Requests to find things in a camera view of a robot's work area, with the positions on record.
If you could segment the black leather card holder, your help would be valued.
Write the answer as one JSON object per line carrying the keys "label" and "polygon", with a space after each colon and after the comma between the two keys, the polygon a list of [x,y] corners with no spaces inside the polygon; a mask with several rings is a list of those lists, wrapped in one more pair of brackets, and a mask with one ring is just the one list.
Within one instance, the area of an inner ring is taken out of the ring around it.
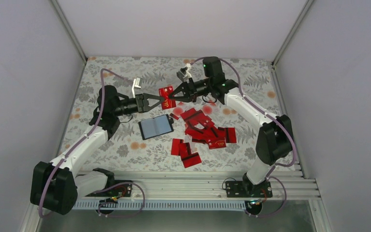
{"label": "black leather card holder", "polygon": [[138,123],[143,140],[158,137],[174,131],[174,120],[169,115],[148,118]]}

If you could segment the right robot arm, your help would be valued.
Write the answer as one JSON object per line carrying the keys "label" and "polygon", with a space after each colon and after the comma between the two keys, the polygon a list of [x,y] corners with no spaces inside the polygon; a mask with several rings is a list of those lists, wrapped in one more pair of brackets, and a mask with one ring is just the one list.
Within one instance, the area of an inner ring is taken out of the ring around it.
{"label": "right robot arm", "polygon": [[255,151],[257,159],[244,174],[242,189],[245,195],[254,197],[261,190],[261,184],[268,179],[275,166],[284,166],[279,160],[293,154],[292,166],[297,158],[297,148],[293,139],[292,123],[287,115],[277,116],[244,93],[241,78],[227,79],[222,64],[227,61],[218,57],[200,58],[205,79],[194,81],[187,63],[177,73],[181,85],[169,95],[169,99],[179,102],[195,102],[200,96],[210,94],[225,106],[237,111],[253,128],[257,129]]}

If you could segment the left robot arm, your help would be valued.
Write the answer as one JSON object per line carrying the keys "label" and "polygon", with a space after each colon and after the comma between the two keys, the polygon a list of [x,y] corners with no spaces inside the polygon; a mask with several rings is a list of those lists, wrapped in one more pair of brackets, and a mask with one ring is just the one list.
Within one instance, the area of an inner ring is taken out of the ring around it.
{"label": "left robot arm", "polygon": [[149,112],[163,102],[162,96],[141,93],[130,98],[112,85],[101,87],[98,106],[81,137],[60,156],[50,162],[40,161],[34,167],[30,202],[40,210],[65,215],[82,197],[97,192],[104,196],[112,194],[113,172],[95,168],[79,175],[79,171],[88,158],[114,136],[121,124],[120,116]]}

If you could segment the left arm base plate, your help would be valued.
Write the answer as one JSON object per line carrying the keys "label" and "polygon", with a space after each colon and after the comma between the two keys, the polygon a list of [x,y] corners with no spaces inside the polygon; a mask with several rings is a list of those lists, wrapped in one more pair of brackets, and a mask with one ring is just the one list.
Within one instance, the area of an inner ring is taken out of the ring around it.
{"label": "left arm base plate", "polygon": [[103,190],[95,191],[86,197],[130,197],[132,191],[131,180],[116,180],[112,185]]}

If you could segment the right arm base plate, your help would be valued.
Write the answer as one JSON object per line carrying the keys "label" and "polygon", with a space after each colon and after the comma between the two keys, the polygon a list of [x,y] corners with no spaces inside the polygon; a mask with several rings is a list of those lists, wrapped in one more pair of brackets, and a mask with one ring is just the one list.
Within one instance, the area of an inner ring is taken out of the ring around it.
{"label": "right arm base plate", "polygon": [[225,191],[228,198],[271,198],[273,196],[269,181],[263,181],[258,185],[243,181],[226,181]]}

